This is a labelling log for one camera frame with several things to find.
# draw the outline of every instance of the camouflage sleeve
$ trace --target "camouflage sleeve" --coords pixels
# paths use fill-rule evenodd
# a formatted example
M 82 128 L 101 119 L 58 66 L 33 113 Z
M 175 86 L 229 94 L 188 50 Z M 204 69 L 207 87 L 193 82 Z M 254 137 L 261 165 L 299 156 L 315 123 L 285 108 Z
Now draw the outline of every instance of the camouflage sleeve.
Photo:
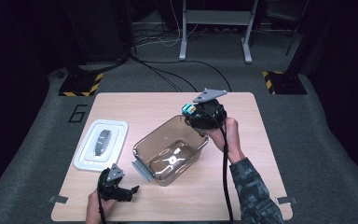
M 248 158 L 230 165 L 241 204 L 243 223 L 283 223 L 282 213 Z

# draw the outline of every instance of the person's hand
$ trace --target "person's hand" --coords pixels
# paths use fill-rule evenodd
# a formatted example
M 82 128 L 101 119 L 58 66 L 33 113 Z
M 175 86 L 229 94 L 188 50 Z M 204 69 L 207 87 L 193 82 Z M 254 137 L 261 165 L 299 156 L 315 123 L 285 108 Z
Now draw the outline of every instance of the person's hand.
M 238 122 L 233 118 L 227 118 L 226 125 L 224 125 L 222 128 L 227 133 L 228 160 L 231 163 L 235 163 L 245 158 L 245 155 L 241 150 Z M 205 130 L 205 132 L 209 135 L 210 138 L 212 138 L 214 144 L 221 151 L 223 151 L 225 146 L 225 139 L 220 129 Z
M 113 199 L 108 201 L 101 199 L 103 212 L 106 216 L 108 216 L 109 212 L 112 210 L 113 205 L 116 202 L 117 201 Z M 98 192 L 96 189 L 89 195 L 89 203 L 87 204 L 86 224 L 99 224 L 100 222 L 101 222 L 100 205 L 98 203 Z

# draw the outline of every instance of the yellow and black hazard tape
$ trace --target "yellow and black hazard tape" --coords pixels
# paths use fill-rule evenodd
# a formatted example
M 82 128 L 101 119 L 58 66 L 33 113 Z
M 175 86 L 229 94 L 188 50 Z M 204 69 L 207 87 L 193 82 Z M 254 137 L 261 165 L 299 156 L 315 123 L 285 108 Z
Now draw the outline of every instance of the yellow and black hazard tape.
M 274 90 L 274 87 L 272 85 L 272 81 L 270 79 L 270 75 L 271 74 L 280 74 L 280 75 L 283 75 L 284 72 L 270 72 L 270 71 L 263 71 L 263 77 L 264 77 L 264 80 L 266 81 L 266 85 L 267 85 L 267 89 L 269 91 L 269 94 L 275 94 L 275 90 Z
M 82 92 L 76 92 L 76 91 L 62 91 L 60 92 L 60 96 L 92 96 L 97 91 L 98 86 L 100 85 L 101 79 L 103 78 L 103 74 L 98 75 L 95 78 L 94 83 L 90 87 L 89 91 L 82 91 Z

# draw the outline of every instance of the transparent storage bin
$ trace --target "transparent storage bin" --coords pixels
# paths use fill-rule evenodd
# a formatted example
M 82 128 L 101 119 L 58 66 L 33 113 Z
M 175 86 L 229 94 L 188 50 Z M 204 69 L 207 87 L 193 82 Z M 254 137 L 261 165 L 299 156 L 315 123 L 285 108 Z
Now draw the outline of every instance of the transparent storage bin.
M 168 186 L 200 157 L 208 139 L 188 126 L 184 116 L 175 116 L 134 146 L 133 165 L 146 180 Z

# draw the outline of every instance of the gray carpet floor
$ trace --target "gray carpet floor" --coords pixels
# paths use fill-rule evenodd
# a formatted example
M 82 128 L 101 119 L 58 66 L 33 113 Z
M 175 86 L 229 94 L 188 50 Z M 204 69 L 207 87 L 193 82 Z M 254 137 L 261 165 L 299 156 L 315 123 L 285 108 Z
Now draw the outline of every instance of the gray carpet floor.
M 208 63 L 224 75 L 232 91 L 255 95 L 287 194 L 299 200 L 292 205 L 294 215 L 287 223 L 358 223 L 358 166 L 329 131 L 310 81 L 299 75 L 307 95 L 271 95 L 262 76 L 265 70 L 287 68 L 300 36 L 291 54 L 284 56 L 289 44 L 287 36 L 258 34 L 251 48 L 252 64 L 244 62 L 241 37 L 243 34 L 231 32 L 200 35 L 189 40 L 185 62 L 150 64 L 185 78 L 197 91 L 228 90 L 214 69 L 192 61 Z M 147 61 L 178 62 L 179 49 L 180 42 L 171 47 L 148 44 L 138 47 L 136 56 Z M 95 95 L 59 96 L 64 78 L 58 74 L 49 74 L 46 101 L 0 180 L 0 223 L 54 223 L 50 218 L 54 204 L 47 200 L 60 192 L 95 99 Z M 181 91 L 194 91 L 181 78 L 162 75 Z M 176 89 L 143 65 L 127 60 L 104 73 L 96 93 L 137 91 Z M 84 105 L 79 110 L 86 117 L 79 123 L 70 123 L 77 105 Z

